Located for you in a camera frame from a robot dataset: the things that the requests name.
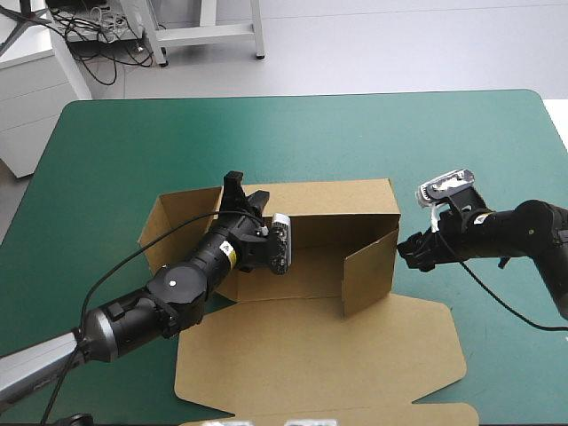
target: white label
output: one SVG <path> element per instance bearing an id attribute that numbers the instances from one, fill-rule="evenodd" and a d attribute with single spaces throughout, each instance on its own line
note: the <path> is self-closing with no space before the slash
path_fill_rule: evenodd
<path id="1" fill-rule="evenodd" d="M 485 219 L 490 215 L 491 213 L 484 213 L 483 215 L 479 215 L 478 217 L 475 218 L 475 220 L 473 221 L 473 225 L 481 225 L 485 222 Z"/>
<path id="2" fill-rule="evenodd" d="M 237 252 L 234 251 L 234 248 L 231 245 L 231 243 L 225 240 L 221 243 L 219 249 L 226 254 L 226 256 L 229 259 L 229 262 L 231 262 L 231 268 L 234 268 L 234 266 L 237 263 Z"/>

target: cardboard flap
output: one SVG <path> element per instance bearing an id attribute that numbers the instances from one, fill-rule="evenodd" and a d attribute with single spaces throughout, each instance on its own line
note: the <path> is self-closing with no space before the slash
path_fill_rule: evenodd
<path id="1" fill-rule="evenodd" d="M 175 391 L 241 419 L 297 418 L 410 408 L 465 371 L 443 304 L 389 295 L 344 318 L 339 297 L 273 300 L 235 304 L 184 331 Z"/>
<path id="2" fill-rule="evenodd" d="M 362 311 L 392 288 L 398 229 L 348 256 L 343 263 L 343 313 Z"/>
<path id="3" fill-rule="evenodd" d="M 217 186 L 160 195 L 138 238 L 138 244 L 146 245 L 190 217 L 217 210 L 221 189 L 221 186 Z M 213 217 L 198 220 L 149 248 L 145 256 L 150 270 L 156 272 L 164 264 L 183 260 L 189 249 L 194 247 L 207 231 L 212 220 Z"/>

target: white cabinet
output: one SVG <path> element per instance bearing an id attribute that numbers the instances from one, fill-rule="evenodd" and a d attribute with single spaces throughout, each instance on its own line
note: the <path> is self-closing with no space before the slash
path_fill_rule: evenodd
<path id="1" fill-rule="evenodd" d="M 50 32 L 31 27 L 0 57 L 0 159 L 17 178 L 35 171 L 63 107 L 91 99 L 65 43 Z"/>

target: silver metal arm segment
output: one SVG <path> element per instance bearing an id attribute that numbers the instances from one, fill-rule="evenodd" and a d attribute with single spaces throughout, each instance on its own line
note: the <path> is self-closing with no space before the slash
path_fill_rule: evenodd
<path id="1" fill-rule="evenodd" d="M 57 380 L 76 345 L 75 335 L 67 333 L 0 358 L 0 413 Z M 82 353 L 76 357 L 75 365 L 83 364 Z"/>

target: unfolded cardboard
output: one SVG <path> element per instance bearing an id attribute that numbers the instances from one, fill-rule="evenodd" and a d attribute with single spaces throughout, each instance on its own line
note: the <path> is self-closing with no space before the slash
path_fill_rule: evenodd
<path id="1" fill-rule="evenodd" d="M 388 179 L 245 185 L 271 199 L 264 214 L 292 219 L 286 275 L 232 272 L 219 293 L 237 304 L 179 338 L 176 394 L 257 426 L 336 418 L 345 425 L 477 424 L 464 404 L 412 402 L 465 375 L 442 304 L 389 295 L 399 211 Z M 222 188 L 159 197 L 145 244 L 218 207 Z M 209 221 L 146 252 L 153 271 L 182 259 Z"/>

